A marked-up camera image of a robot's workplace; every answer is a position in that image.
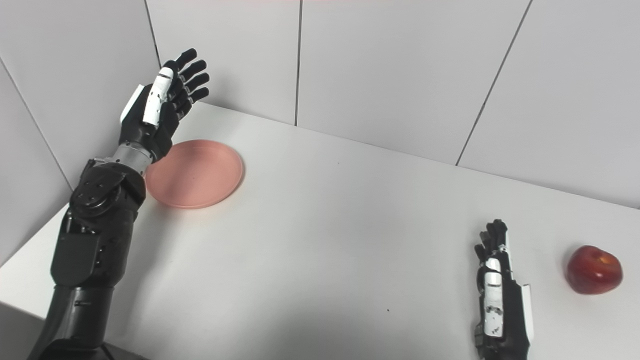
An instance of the apple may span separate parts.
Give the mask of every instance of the apple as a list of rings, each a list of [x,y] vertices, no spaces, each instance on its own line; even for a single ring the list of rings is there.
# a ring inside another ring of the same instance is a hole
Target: apple
[[[581,294],[602,294],[622,282],[622,266],[618,258],[595,246],[576,250],[566,267],[566,280]]]

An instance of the prosthetic hand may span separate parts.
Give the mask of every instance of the prosthetic hand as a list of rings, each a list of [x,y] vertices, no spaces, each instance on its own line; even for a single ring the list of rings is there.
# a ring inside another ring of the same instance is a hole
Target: prosthetic hand
[[[133,223],[145,200],[147,167],[169,152],[179,121],[207,96],[194,49],[164,64],[139,86],[121,116],[119,147],[90,160],[69,200],[51,265],[56,287],[44,328],[28,360],[113,360],[104,346],[113,287],[124,275]]]
[[[476,348],[484,360],[526,360],[533,340],[531,289],[513,278],[507,226],[499,219],[486,225],[475,246],[480,259],[480,323]]]

